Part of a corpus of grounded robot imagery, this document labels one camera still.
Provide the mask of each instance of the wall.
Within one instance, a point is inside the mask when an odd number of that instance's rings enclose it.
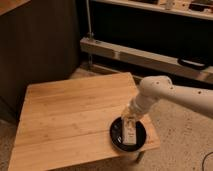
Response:
[[[0,118],[18,118],[26,86],[68,78],[78,56],[74,0],[32,0],[0,16]]]

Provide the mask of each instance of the black round base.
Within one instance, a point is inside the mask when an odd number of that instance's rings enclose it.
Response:
[[[146,141],[146,130],[141,122],[136,122],[136,145],[124,145],[122,143],[122,120],[117,118],[110,127],[110,137],[112,143],[120,150],[133,152],[140,149]]]

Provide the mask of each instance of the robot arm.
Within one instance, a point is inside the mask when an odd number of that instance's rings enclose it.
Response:
[[[152,76],[142,79],[139,93],[122,113],[123,144],[136,143],[135,122],[148,113],[159,99],[167,99],[195,112],[213,114],[213,90],[176,86],[167,76]]]

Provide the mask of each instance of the white object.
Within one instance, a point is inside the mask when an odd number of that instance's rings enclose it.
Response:
[[[195,112],[213,114],[213,90],[176,86],[167,76],[151,76],[142,79],[139,93],[129,103],[129,112],[124,112],[122,119],[128,120],[134,117],[135,122],[140,120],[144,114],[148,113],[151,106],[161,98],[180,104]],[[126,129],[123,129],[123,135],[128,136],[125,131]]]

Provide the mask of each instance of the white shelf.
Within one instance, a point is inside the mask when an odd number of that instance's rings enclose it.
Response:
[[[184,10],[178,10],[178,9],[165,10],[163,6],[147,4],[142,2],[134,2],[134,1],[128,1],[128,0],[92,0],[92,1],[126,6],[126,7],[137,8],[137,9],[144,9],[149,11],[168,13],[168,14],[176,14],[176,15],[205,19],[205,20],[213,20],[213,14],[195,12],[191,10],[190,11],[184,11]]]

